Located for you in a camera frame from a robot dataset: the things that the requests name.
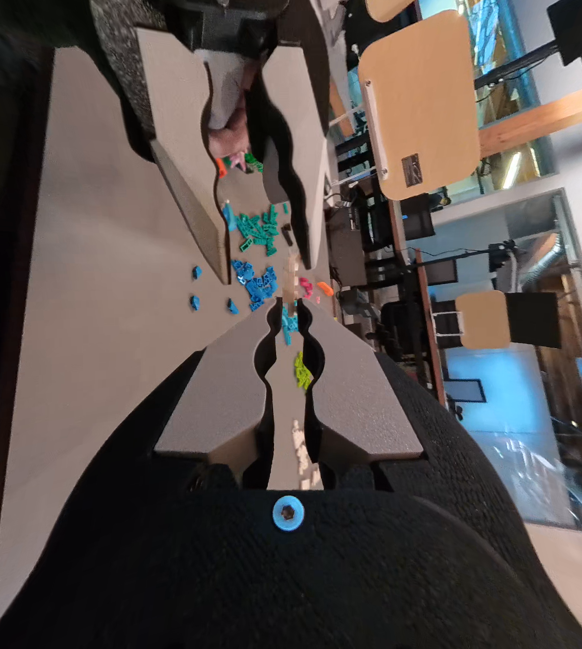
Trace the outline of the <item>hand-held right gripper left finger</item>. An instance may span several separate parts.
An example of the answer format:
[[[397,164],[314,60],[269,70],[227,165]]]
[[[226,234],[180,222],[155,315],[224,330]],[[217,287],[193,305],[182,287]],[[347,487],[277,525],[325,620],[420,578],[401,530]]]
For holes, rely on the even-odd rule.
[[[272,388],[277,361],[274,298],[208,345],[154,451],[226,465],[241,486],[266,489],[274,451]]]

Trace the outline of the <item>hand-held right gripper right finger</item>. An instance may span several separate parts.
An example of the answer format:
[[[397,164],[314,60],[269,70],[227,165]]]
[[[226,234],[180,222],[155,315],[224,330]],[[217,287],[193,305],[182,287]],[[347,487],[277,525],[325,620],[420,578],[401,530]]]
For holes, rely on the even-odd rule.
[[[297,304],[306,389],[304,438],[311,460],[371,464],[423,453],[375,352],[318,305]]]

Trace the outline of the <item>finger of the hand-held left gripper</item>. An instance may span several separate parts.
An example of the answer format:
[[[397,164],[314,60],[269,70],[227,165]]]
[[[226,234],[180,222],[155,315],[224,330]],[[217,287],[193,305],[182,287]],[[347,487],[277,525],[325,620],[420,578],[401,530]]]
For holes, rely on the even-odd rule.
[[[262,152],[272,204],[288,202],[297,252],[307,270],[319,260],[327,138],[302,47],[279,45],[247,93],[253,152]]]
[[[227,286],[227,223],[217,202],[217,164],[206,145],[208,70],[168,32],[137,28],[136,35],[155,127],[152,152],[206,263]]]

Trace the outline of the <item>pile of green lego pieces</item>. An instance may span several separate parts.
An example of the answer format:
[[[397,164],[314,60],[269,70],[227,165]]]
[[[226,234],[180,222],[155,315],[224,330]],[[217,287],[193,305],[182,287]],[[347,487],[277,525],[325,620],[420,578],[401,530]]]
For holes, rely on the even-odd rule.
[[[262,163],[249,151],[240,151],[221,159],[226,169],[238,169],[245,174],[263,173]]]

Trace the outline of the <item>pile of lime lego pieces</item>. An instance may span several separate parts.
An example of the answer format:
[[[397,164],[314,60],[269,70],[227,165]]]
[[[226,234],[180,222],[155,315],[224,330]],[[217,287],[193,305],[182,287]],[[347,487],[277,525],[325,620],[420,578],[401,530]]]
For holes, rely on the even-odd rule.
[[[294,359],[294,372],[297,386],[307,391],[313,381],[311,371],[305,366],[303,352],[298,352]]]

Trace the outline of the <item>pile of white lego pieces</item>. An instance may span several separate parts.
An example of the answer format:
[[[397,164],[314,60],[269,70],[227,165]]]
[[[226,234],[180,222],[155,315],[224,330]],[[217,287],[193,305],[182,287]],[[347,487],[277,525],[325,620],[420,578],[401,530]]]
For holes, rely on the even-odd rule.
[[[304,431],[301,429],[299,421],[294,419],[292,425],[292,441],[294,444],[295,457],[297,460],[297,474],[299,478],[299,489],[301,491],[322,490],[323,483],[318,463],[314,463],[308,448]]]

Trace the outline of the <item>pile of blue lego pieces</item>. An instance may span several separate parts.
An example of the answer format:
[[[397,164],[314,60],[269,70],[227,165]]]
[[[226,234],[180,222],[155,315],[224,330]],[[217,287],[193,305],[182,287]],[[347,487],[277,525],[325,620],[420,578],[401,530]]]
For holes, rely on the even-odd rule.
[[[279,285],[273,266],[267,266],[259,277],[255,275],[253,266],[249,262],[232,260],[231,266],[236,273],[238,283],[246,288],[249,294],[251,312],[257,311],[267,299],[275,296]]]

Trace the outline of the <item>pile of teal lego pieces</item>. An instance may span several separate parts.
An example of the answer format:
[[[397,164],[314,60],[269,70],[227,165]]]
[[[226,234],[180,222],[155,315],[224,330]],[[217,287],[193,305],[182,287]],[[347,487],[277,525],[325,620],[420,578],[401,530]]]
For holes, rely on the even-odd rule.
[[[276,237],[279,235],[278,210],[275,205],[270,205],[268,211],[261,215],[248,216],[236,215],[236,228],[242,237],[239,251],[245,253],[253,246],[265,249],[267,257],[277,254]]]

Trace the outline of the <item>person's left hand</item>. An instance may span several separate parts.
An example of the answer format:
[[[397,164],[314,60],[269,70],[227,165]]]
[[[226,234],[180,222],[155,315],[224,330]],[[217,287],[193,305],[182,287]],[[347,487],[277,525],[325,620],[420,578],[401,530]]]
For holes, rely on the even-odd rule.
[[[232,167],[247,170],[246,153],[250,149],[247,115],[244,107],[234,110],[222,128],[208,129],[208,150],[213,158],[229,158]]]

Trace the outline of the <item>wooden chair back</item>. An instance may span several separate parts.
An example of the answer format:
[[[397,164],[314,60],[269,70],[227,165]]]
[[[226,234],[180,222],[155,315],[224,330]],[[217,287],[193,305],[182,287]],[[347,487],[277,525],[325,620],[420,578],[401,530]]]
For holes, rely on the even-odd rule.
[[[358,76],[382,193],[400,201],[464,180],[481,159],[465,17],[447,10],[376,40]]]

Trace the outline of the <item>wooden chair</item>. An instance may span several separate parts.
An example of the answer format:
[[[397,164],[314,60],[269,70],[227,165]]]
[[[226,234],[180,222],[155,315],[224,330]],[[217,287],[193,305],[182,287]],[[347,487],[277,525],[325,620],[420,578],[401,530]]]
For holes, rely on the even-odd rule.
[[[455,304],[464,348],[498,350],[511,345],[507,300],[502,291],[467,293],[458,296]]]
[[[376,40],[358,76],[382,193],[400,201],[464,180],[481,159],[465,17],[447,10]]]

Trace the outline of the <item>black box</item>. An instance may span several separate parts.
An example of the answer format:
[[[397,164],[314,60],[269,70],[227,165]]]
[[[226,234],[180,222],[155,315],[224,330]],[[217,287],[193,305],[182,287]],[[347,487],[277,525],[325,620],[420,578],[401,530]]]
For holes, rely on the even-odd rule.
[[[353,207],[335,208],[326,223],[330,268],[341,286],[367,284],[366,259],[358,211]]]

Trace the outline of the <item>wooden ceiling beam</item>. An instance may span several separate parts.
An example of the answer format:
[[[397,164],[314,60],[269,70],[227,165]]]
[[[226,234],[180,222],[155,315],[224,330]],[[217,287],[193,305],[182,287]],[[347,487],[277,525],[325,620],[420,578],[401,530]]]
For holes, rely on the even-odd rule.
[[[580,124],[582,89],[480,129],[480,158],[491,157]]]

